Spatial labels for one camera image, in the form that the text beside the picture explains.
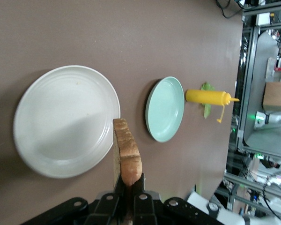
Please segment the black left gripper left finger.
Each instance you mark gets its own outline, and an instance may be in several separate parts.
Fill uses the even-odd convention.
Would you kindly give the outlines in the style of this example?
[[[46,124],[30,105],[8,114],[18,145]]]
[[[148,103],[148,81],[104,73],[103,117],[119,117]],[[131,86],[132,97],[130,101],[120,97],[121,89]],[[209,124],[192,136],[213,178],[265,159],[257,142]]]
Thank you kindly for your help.
[[[125,185],[118,176],[113,191],[101,193],[100,199],[95,199],[90,205],[94,205],[84,222],[85,225],[119,225],[126,213],[124,200]]]

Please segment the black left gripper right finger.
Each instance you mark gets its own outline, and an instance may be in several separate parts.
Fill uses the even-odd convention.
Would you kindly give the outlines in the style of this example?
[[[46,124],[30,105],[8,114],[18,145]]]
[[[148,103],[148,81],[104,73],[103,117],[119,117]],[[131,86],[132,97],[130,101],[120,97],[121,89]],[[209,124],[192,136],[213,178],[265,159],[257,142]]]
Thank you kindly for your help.
[[[134,225],[156,225],[154,200],[158,200],[156,191],[145,190],[144,173],[133,185],[133,224]]]

